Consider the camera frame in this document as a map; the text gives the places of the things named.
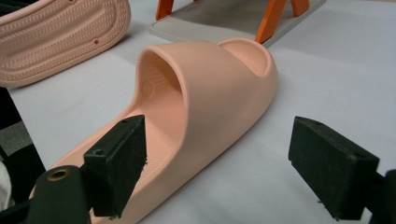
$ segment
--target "orange bracket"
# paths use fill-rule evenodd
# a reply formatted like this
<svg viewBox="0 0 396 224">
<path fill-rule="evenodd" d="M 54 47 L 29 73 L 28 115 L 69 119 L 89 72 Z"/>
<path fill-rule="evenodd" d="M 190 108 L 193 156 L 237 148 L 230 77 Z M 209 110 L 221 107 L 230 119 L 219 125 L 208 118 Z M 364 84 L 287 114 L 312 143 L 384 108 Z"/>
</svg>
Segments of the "orange bracket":
<svg viewBox="0 0 396 224">
<path fill-rule="evenodd" d="M 282 16 L 287 0 L 270 0 L 262 17 L 259 31 L 256 34 L 255 41 L 259 43 L 265 42 L 274 35 L 277 24 Z M 300 16 L 309 9 L 309 0 L 290 0 L 293 8 L 293 15 Z M 174 0 L 159 0 L 157 7 L 156 20 L 160 20 L 172 13 Z"/>
</svg>

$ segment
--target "textured sole pattern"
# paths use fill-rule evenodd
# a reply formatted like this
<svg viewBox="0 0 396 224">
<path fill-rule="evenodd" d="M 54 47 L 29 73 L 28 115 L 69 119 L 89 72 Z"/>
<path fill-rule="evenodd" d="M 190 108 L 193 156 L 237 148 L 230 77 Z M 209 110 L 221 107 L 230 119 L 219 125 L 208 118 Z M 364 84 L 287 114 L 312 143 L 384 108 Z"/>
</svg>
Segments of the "textured sole pattern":
<svg viewBox="0 0 396 224">
<path fill-rule="evenodd" d="M 1 86 L 27 85 L 103 52 L 123 37 L 131 19 L 128 0 L 39 2 L 14 21 L 0 18 Z"/>
</svg>

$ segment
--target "pink slide sandal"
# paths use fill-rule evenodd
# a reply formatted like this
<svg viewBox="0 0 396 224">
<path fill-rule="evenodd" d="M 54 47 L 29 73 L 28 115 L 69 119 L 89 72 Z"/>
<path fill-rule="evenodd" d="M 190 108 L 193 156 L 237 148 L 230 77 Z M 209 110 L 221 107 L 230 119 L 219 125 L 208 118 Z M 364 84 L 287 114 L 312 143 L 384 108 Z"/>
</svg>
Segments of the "pink slide sandal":
<svg viewBox="0 0 396 224">
<path fill-rule="evenodd" d="M 252 40 L 148 46 L 137 61 L 131 104 L 55 167 L 80 166 L 83 154 L 118 121 L 144 114 L 148 164 L 122 218 L 111 221 L 136 223 L 241 137 L 276 89 L 274 60 Z M 107 222 L 92 217 L 92 223 Z"/>
<path fill-rule="evenodd" d="M 119 42 L 130 21 L 128 0 L 38 0 L 0 17 L 0 86 L 81 63 Z"/>
</svg>

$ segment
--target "white table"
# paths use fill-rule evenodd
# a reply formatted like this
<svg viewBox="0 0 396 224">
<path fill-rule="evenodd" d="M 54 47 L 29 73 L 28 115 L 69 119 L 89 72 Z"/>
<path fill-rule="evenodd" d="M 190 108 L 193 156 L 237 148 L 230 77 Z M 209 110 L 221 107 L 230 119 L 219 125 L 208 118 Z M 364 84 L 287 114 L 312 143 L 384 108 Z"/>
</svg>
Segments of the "white table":
<svg viewBox="0 0 396 224">
<path fill-rule="evenodd" d="M 47 168 L 129 104 L 140 50 L 168 43 L 147 30 L 157 1 L 131 6 L 132 24 L 117 46 L 9 90 Z M 295 116 L 371 151 L 381 175 L 396 168 L 396 3 L 327 0 L 269 50 L 279 89 L 263 117 L 143 223 L 337 223 L 288 160 Z"/>
</svg>

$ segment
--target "slide sandal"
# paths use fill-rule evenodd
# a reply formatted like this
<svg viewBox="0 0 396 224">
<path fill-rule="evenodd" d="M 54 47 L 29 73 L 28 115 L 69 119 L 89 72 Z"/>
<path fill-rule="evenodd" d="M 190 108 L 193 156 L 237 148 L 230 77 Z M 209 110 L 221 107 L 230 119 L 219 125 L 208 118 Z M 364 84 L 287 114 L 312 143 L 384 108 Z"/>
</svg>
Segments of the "slide sandal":
<svg viewBox="0 0 396 224">
<path fill-rule="evenodd" d="M 83 163 L 83 154 L 118 121 L 146 117 L 148 164 L 121 219 L 136 223 L 241 137 L 277 89 L 270 52 L 244 38 L 219 44 L 147 46 L 136 65 L 131 104 L 56 166 Z M 108 218 L 92 217 L 92 223 Z"/>
<path fill-rule="evenodd" d="M 109 49 L 131 21 L 128 0 L 39 0 L 0 17 L 0 86 L 50 77 Z"/>
</svg>

